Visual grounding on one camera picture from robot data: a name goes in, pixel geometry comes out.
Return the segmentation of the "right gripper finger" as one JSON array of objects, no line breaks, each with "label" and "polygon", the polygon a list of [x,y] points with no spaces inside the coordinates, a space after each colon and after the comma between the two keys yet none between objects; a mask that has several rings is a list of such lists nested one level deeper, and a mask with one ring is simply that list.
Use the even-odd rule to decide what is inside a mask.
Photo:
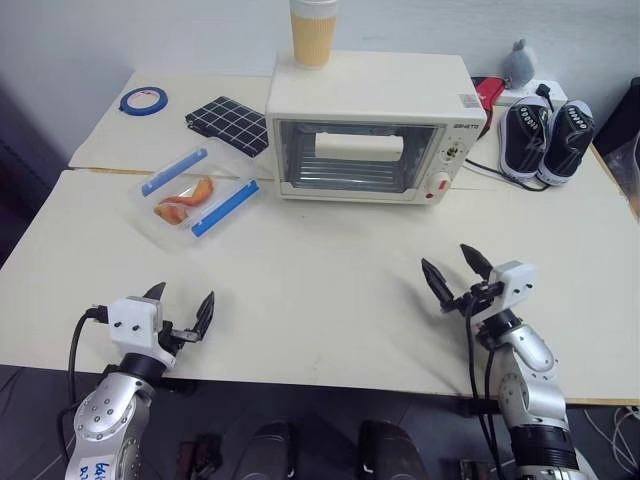
[{"label": "right gripper finger", "polygon": [[466,263],[473,272],[482,279],[488,279],[493,270],[491,262],[480,251],[470,245],[461,244],[460,248]]},{"label": "right gripper finger", "polygon": [[441,306],[451,306],[453,303],[453,294],[447,287],[446,280],[438,268],[425,258],[421,260],[421,268],[427,285],[436,296],[439,304]]}]

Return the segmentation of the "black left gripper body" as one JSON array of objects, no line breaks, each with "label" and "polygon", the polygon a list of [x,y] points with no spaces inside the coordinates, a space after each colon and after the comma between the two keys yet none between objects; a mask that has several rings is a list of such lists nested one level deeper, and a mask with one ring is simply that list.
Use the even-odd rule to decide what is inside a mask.
[{"label": "black left gripper body", "polygon": [[163,321],[162,328],[158,333],[160,347],[176,356],[186,343],[200,342],[205,335],[205,330],[201,325],[195,325],[192,329],[177,330],[173,328],[173,323]]}]

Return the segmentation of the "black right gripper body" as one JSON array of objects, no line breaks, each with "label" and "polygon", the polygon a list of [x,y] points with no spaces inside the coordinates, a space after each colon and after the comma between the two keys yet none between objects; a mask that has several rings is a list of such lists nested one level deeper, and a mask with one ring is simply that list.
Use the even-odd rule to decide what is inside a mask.
[{"label": "black right gripper body", "polygon": [[474,316],[489,308],[503,290],[503,282],[481,282],[472,285],[462,296],[455,297],[444,285],[439,288],[440,307],[445,313],[456,310],[463,316]]}]

